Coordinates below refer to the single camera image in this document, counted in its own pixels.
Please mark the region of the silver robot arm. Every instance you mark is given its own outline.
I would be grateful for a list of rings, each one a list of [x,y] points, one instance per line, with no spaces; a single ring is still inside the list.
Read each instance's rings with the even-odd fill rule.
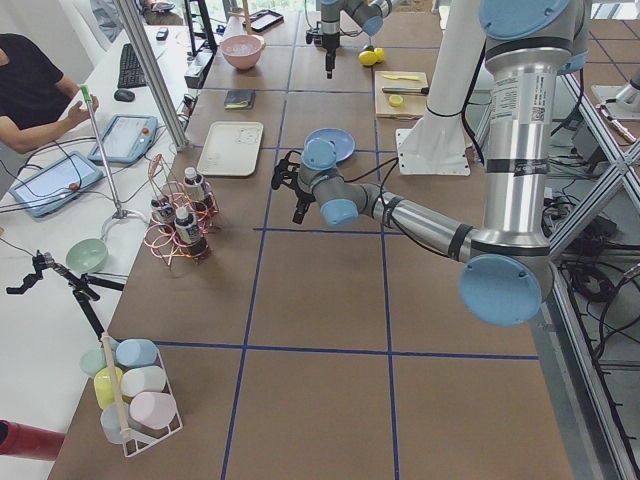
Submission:
[[[556,79],[583,66],[587,1],[455,1],[450,7],[424,116],[397,146],[405,174],[451,174],[465,166],[464,105],[475,74],[492,75],[486,199],[480,228],[374,184],[347,181],[334,146],[313,139],[299,163],[281,160],[271,186],[292,189],[301,223],[317,203],[338,228],[361,215],[463,263],[458,288],[483,321],[512,326],[533,318],[554,280],[541,229]]]
[[[375,35],[387,17],[398,5],[397,0],[322,0],[321,18],[306,32],[306,43],[322,47],[325,53],[325,71],[333,78],[337,49],[340,47],[341,12],[344,11],[369,36]]]

